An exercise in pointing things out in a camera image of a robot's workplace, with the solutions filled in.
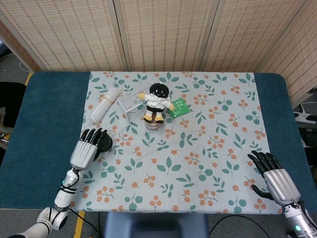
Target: floral tablecloth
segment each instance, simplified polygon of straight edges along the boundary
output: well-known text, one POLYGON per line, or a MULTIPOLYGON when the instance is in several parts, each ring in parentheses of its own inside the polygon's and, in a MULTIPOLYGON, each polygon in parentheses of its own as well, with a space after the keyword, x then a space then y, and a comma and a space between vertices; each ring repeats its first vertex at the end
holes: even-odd
POLYGON ((112 149, 83 172, 72 206, 85 211, 277 214, 275 202, 259 198, 251 185, 266 184, 247 157, 268 152, 252 73, 91 72, 82 130, 107 129, 112 149), (114 103, 101 124, 87 116, 112 87, 122 97, 162 82, 172 101, 190 112, 172 119, 165 111, 158 130, 144 126, 145 106, 128 117, 114 103))

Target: green snack packet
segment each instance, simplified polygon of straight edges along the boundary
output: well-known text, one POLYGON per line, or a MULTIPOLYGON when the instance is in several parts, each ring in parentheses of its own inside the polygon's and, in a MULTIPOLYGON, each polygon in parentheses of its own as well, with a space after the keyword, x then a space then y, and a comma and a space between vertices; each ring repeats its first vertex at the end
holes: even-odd
POLYGON ((184 99, 180 98, 172 102, 175 106, 175 110, 172 111, 172 118, 175 119, 181 115, 184 115, 189 112, 189 108, 186 105, 184 99))

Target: woven panel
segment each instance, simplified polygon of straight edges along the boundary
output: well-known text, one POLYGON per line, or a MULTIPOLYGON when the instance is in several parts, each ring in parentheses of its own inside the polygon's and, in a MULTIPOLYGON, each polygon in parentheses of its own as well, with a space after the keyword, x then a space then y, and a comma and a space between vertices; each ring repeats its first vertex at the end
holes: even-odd
POLYGON ((225 0, 200 70, 252 72, 302 0, 225 0))
POLYGON ((16 54, 33 70, 41 71, 40 67, 34 62, 30 54, 21 46, 17 39, 11 34, 7 27, 0 21, 0 37, 3 41, 10 42, 10 46, 16 54))
POLYGON ((192 71, 209 33, 211 0, 121 0, 133 71, 192 71))
POLYGON ((284 32, 261 72, 281 74, 293 100, 317 84, 317 1, 310 0, 284 32))
POLYGON ((123 70, 105 0, 0 0, 48 70, 123 70))

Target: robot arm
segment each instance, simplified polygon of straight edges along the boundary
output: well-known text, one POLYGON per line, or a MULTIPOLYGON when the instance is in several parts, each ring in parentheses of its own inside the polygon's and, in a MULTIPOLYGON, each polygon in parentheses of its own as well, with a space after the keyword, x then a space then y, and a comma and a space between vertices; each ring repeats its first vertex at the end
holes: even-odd
POLYGON ((285 216, 294 233, 299 238, 317 238, 317 227, 312 221, 304 202, 300 201, 300 193, 288 172, 282 168, 278 160, 270 153, 248 155, 264 178, 270 192, 262 192, 256 185, 252 185, 254 192, 263 198, 274 200, 284 206, 285 216))
POLYGON ((8 238, 47 238, 53 229, 60 230, 66 224, 70 203, 75 198, 81 178, 81 171, 86 170, 94 160, 98 146, 107 136, 106 130, 102 132, 102 128, 99 128, 96 133, 95 129, 88 132, 89 129, 83 132, 71 155, 70 163, 73 168, 67 172, 60 189, 58 189, 54 201, 55 209, 45 208, 39 214, 34 226, 23 233, 8 238))

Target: gray floor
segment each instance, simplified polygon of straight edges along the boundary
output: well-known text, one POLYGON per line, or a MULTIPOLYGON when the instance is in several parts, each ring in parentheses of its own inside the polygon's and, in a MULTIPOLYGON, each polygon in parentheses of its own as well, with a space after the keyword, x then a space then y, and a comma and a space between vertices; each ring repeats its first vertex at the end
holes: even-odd
MULTIPOLYGON (((24 83, 28 73, 19 68, 20 61, 15 56, 8 56, 0 59, 0 81, 24 83)), ((20 233, 32 226, 37 219, 39 210, 0 210, 0 234, 7 237, 20 233)), ((224 215, 209 215, 209 228, 224 215)), ((271 238, 286 237, 286 232, 290 229, 286 218, 283 215, 246 215, 259 223, 270 235, 271 238)), ((90 212, 85 214, 85 218, 95 227, 98 227, 98 213, 90 212)), ((317 213, 312 214, 312 218, 317 221, 317 213)), ((106 214, 101 215, 101 225, 104 227, 106 214)), ((53 231, 51 238, 71 238, 74 236, 77 217, 69 214, 68 222, 61 231, 53 231)), ((84 223, 82 238, 90 236, 97 238, 97 233, 84 223)), ((232 217, 221 222, 212 233, 213 238, 265 238, 265 234, 252 222, 239 217, 232 217)))

